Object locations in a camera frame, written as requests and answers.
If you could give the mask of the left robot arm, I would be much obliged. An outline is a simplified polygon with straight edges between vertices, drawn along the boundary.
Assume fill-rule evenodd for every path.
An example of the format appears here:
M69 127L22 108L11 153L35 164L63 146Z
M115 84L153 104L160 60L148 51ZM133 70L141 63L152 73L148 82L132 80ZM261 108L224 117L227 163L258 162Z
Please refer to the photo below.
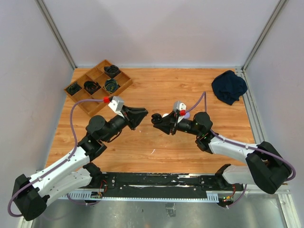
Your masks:
M8 202L8 214L31 221L39 217L58 198L80 187L98 187L102 182L100 170L92 162L99 157L109 143L117 138L123 128L131 130L148 114L145 108L111 105L115 116L109 121L100 115L89 120L86 135L75 141L73 149L49 167L27 177L15 179L12 197Z

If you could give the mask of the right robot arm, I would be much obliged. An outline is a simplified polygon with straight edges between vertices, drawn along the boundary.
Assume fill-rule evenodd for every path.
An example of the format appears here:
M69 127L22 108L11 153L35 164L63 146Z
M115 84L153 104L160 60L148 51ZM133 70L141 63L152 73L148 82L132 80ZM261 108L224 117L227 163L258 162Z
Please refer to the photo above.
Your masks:
M185 111L172 111L166 116L152 115L154 128L168 135L177 131L196 136L197 147L210 154L225 155L244 163L244 166L226 164L215 178L220 190L232 184L252 184L268 194L274 194L286 181L295 177L295 170L285 161L274 146L263 141L249 144L228 139L212 130L212 121L207 112L198 112L192 120L184 119Z

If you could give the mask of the black charging case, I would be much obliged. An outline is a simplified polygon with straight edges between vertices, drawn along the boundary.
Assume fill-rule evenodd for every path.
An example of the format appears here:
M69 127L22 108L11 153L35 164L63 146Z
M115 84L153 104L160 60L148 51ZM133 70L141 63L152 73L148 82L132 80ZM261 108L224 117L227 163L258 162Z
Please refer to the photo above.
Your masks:
M159 124L162 122L162 116L159 113L155 113L152 115L151 119L152 124Z

